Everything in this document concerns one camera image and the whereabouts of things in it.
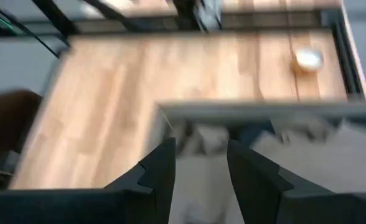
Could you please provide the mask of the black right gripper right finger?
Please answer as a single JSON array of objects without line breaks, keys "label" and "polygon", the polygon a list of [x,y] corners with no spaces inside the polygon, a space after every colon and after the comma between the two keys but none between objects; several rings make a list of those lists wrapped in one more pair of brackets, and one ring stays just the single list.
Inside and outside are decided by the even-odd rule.
[{"label": "black right gripper right finger", "polygon": [[294,224],[293,215],[281,208],[285,192],[300,197],[332,193],[235,140],[228,142],[227,162],[244,224]]}]

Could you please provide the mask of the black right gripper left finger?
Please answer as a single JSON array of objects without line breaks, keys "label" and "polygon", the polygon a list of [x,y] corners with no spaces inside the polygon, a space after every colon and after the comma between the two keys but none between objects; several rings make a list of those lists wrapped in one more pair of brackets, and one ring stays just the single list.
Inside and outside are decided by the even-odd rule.
[{"label": "black right gripper left finger", "polygon": [[116,208],[104,224],[168,224],[176,176],[176,139],[167,138],[105,189]]}]

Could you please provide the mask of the white mesh garment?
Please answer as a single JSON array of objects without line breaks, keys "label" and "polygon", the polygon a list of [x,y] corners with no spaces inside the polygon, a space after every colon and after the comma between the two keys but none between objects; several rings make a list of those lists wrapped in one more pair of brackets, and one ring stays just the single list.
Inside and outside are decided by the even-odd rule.
[{"label": "white mesh garment", "polygon": [[[325,141],[289,132],[277,142],[262,134],[247,146],[280,167],[331,191],[284,193],[281,208],[294,224],[366,224],[366,125],[339,121]],[[168,224],[244,224],[233,189],[227,151],[216,156],[178,156]]]}]

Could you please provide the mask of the beige fabric storage box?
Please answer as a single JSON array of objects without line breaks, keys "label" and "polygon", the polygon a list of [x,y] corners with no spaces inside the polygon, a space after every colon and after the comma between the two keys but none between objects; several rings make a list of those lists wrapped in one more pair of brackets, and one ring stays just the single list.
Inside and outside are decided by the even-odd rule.
[{"label": "beige fabric storage box", "polygon": [[143,151],[152,151],[164,137],[167,122],[189,120],[228,127],[247,126],[253,120],[270,117],[292,117],[299,115],[318,116],[337,123],[341,118],[366,125],[366,102],[271,102],[255,103],[250,101],[187,101],[157,104],[152,111],[150,127],[143,140]]}]

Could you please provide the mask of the dark navy garment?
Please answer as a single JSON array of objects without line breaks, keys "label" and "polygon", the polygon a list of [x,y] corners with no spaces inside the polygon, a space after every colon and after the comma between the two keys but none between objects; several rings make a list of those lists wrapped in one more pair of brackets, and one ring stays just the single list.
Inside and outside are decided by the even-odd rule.
[{"label": "dark navy garment", "polygon": [[0,190],[6,190],[42,97],[29,90],[0,93]]}]

